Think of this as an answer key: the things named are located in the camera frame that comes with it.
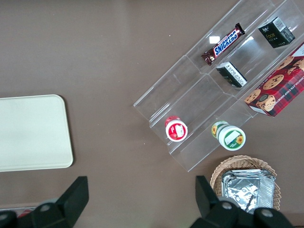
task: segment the cookie image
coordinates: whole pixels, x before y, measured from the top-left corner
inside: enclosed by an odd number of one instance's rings
[[[287,74],[291,74],[291,72],[292,72],[294,69],[296,69],[296,67],[293,67],[293,68],[288,69],[288,70],[287,70]]]
[[[276,70],[283,69],[285,66],[290,64],[293,61],[294,57],[293,56],[288,56],[281,65]]]
[[[276,99],[275,99],[275,96],[273,96],[273,95],[269,95],[264,101],[258,101],[256,103],[256,105],[260,109],[267,111],[267,112],[271,111],[274,108],[275,104],[276,104]]]
[[[296,67],[288,74],[290,77],[299,77],[300,75],[303,75],[303,70]]]
[[[264,90],[272,89],[276,87],[284,78],[284,75],[276,75],[269,79],[263,86]]]
[[[245,99],[245,102],[249,104],[250,102],[253,102],[261,93],[260,89],[256,89],[252,91],[252,93]]]
[[[304,70],[304,59],[301,59],[299,61],[297,61],[295,64],[294,64],[294,67],[297,67],[301,70]]]

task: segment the snickers bar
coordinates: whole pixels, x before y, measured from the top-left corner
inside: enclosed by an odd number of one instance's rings
[[[207,62],[210,66],[214,60],[219,57],[228,47],[230,47],[240,36],[244,35],[245,31],[242,29],[240,24],[236,24],[234,30],[228,33],[219,43],[217,43],[212,49],[206,51],[202,58]]]

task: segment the woven basket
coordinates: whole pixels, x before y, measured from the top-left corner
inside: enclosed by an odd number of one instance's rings
[[[210,185],[213,188],[215,194],[219,197],[222,196],[221,180],[222,175],[229,170],[248,170],[248,169],[261,169],[268,170],[272,175],[276,176],[275,170],[272,169],[266,162],[251,158],[249,156],[237,155],[228,158],[220,163],[220,165],[214,170]],[[273,208],[280,210],[281,192],[279,186],[275,183],[274,203]]]

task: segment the aluminum foil pack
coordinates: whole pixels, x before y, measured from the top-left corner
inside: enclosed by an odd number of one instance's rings
[[[232,170],[222,176],[222,196],[234,199],[246,212],[272,208],[275,177],[266,170]]]

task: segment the white tray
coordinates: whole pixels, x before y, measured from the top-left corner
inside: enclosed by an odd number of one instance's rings
[[[0,98],[0,171],[69,167],[66,117],[58,95]]]

